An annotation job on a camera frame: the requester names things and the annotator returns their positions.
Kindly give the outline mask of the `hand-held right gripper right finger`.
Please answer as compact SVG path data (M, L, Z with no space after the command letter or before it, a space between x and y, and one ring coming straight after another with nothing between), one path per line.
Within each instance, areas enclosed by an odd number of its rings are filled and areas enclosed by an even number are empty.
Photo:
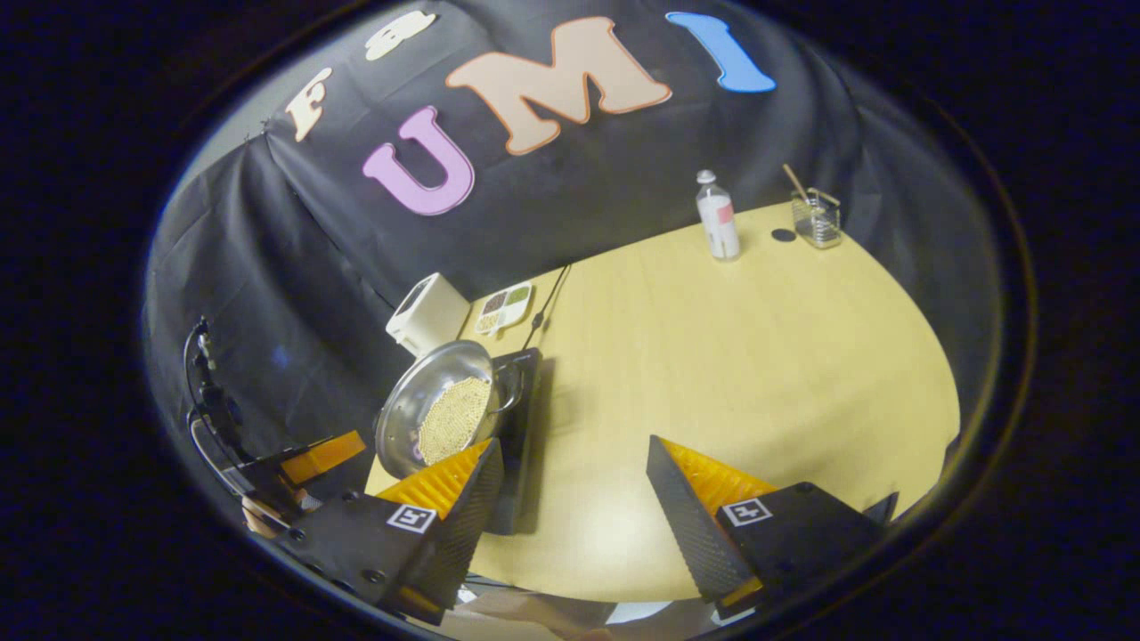
M730 617L823 584L887 527L887 503L858 511L814 482L777 488L651 435L648 479L702 600Z

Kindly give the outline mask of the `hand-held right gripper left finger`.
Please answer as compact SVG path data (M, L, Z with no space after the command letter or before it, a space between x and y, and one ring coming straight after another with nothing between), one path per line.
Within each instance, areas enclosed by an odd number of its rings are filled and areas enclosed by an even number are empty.
M276 545L366 605L438 625L459 600L502 477L500 441L477 443L378 495L326 500Z

